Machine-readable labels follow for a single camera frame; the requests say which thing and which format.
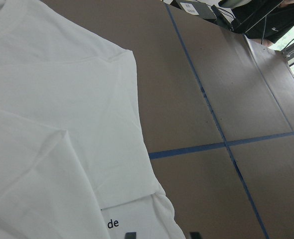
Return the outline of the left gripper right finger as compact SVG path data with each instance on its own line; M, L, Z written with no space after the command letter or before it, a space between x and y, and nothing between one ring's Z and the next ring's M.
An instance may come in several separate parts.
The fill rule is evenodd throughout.
M189 232L189 239L201 239L200 232Z

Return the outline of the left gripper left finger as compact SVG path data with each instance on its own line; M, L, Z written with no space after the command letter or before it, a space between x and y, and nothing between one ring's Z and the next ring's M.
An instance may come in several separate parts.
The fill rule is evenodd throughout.
M126 232L124 239L136 239L137 233L136 232Z

